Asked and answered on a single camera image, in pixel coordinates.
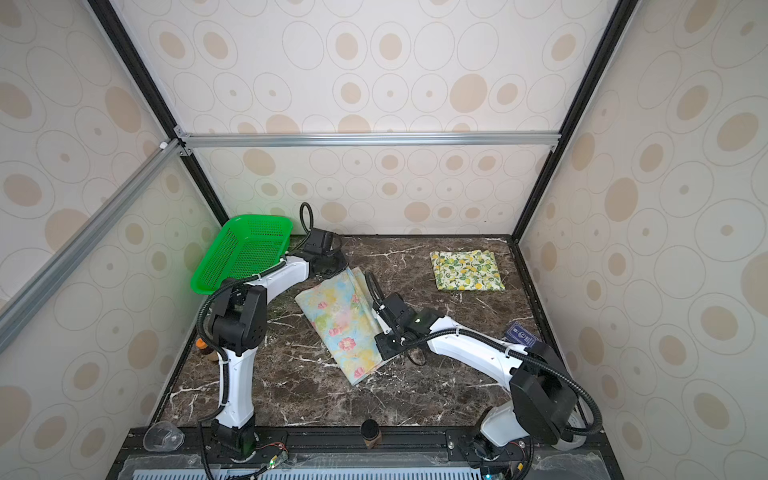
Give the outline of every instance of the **dark brown marble surface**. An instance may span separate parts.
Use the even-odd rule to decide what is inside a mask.
[[[506,291],[438,291],[429,252],[475,249],[494,253]],[[350,267],[372,270],[385,295],[399,292],[417,311],[431,306],[498,338],[512,320],[538,332],[504,239],[346,237],[343,251]],[[507,401],[486,375],[434,353],[426,366],[398,356],[351,386],[293,300],[316,284],[300,283],[269,305],[269,330],[253,369],[257,425],[360,425],[368,418],[381,425],[471,425],[486,407]],[[193,349],[162,419],[193,425],[215,409],[218,378],[218,365]]]

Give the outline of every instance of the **wallpaper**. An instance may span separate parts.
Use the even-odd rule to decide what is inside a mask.
[[[76,0],[0,2],[0,308],[164,137]]]
[[[185,131],[558,130],[615,0],[113,0]]]
[[[200,148],[230,216],[284,215],[302,233],[309,202],[337,233],[507,233],[549,146]]]
[[[768,2],[644,2],[521,243],[625,478],[765,478]]]
[[[169,162],[0,354],[0,478],[105,477],[189,336],[190,278],[218,230]]]

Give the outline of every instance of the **wire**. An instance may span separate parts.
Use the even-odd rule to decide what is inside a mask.
[[[306,227],[306,223],[304,223],[304,209],[307,209],[307,211],[310,213],[310,227]],[[291,250],[288,254],[293,255],[299,250],[301,250],[302,247],[304,247],[304,244],[307,240],[310,239],[310,232],[315,227],[315,214],[312,212],[312,205],[308,204],[307,202],[302,202],[301,206],[299,207],[299,222],[301,222],[301,227],[304,229],[304,238],[301,239],[301,241]]]
[[[436,339],[439,336],[444,335],[455,335],[455,334],[468,336],[470,338],[473,338],[475,340],[478,340],[480,342],[483,342],[485,345],[491,346],[495,349],[497,349],[499,352],[504,353],[506,355],[509,355],[511,357],[514,357],[521,362],[527,362],[533,366],[538,367],[539,369],[544,370],[545,372],[548,372],[559,379],[561,379],[563,382],[567,383],[569,387],[571,387],[571,390],[573,390],[576,395],[580,396],[584,402],[587,404],[589,409],[592,411],[592,418],[594,419],[592,422],[592,425],[588,426],[587,428],[580,429],[578,427],[572,427],[570,425],[566,425],[563,427],[563,430],[566,430],[568,432],[574,433],[576,435],[591,435],[594,433],[597,433],[600,431],[600,429],[603,426],[603,415],[600,412],[600,408],[598,407],[598,404],[594,401],[594,399],[589,395],[589,393],[578,383],[576,383],[570,376],[553,369],[551,366],[549,366],[545,362],[541,362],[531,356],[525,355],[524,353],[516,352],[511,349],[507,349],[506,346],[502,345],[501,343],[496,342],[495,340],[488,338],[485,335],[482,335],[480,333],[474,332],[472,330],[467,329],[461,329],[461,328],[454,328],[454,329],[444,329],[444,330],[438,330],[436,332],[432,332],[426,336],[423,336],[416,340],[406,340],[402,342],[402,346],[407,348],[412,348],[414,346],[422,345],[423,343],[427,343],[429,340]]]
[[[526,453],[525,450],[521,449],[523,452],[523,461],[522,461],[523,468],[521,470],[515,471],[516,469],[513,470],[512,466],[509,465],[509,470],[512,473],[511,480],[522,480],[528,475],[528,472],[530,472],[531,470],[531,465],[533,464],[533,437],[530,437],[530,436],[526,437],[525,441],[528,442],[528,444],[526,445],[526,447],[528,447],[528,452]],[[518,447],[520,447],[520,444],[518,444],[517,442],[511,442],[511,443],[515,443]]]
[[[374,275],[372,271],[367,270],[365,277],[368,291],[371,293],[371,298],[373,298],[373,309],[382,317],[384,322],[389,325],[389,328],[400,333],[395,314],[384,306],[384,293],[382,292],[382,287],[379,285],[379,281],[376,279],[376,275]]]
[[[274,443],[268,443],[266,445],[256,447],[256,450],[265,449],[266,447],[277,447],[280,450],[283,450],[285,452],[288,452],[288,449],[286,448],[285,444],[282,442],[274,442]]]
[[[270,467],[268,465],[265,465],[259,468],[258,472],[246,473],[245,475],[238,475],[237,477],[229,477],[227,478],[227,480],[256,480],[256,478],[258,478],[259,475],[263,474],[269,469]]]
[[[200,463],[203,464],[203,471],[205,472],[205,478],[208,480],[216,480],[214,474],[210,471],[210,465],[208,465],[208,457],[205,452],[205,437],[203,436],[203,422],[211,419],[215,419],[216,415],[219,415],[224,410],[223,405],[219,405],[219,408],[210,415],[204,416],[202,419],[197,420],[197,433],[200,435]]]

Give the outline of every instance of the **clear plastic cup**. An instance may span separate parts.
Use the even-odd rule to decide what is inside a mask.
[[[144,434],[144,448],[149,452],[172,452],[182,443],[184,433],[167,420],[155,423]]]

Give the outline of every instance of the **floral cloth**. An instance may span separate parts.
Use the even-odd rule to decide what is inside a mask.
[[[488,250],[431,252],[437,290],[503,290],[496,258]]]
[[[385,362],[373,337],[374,320],[365,277],[349,268],[296,295],[296,303],[315,327],[349,383],[355,385]]]

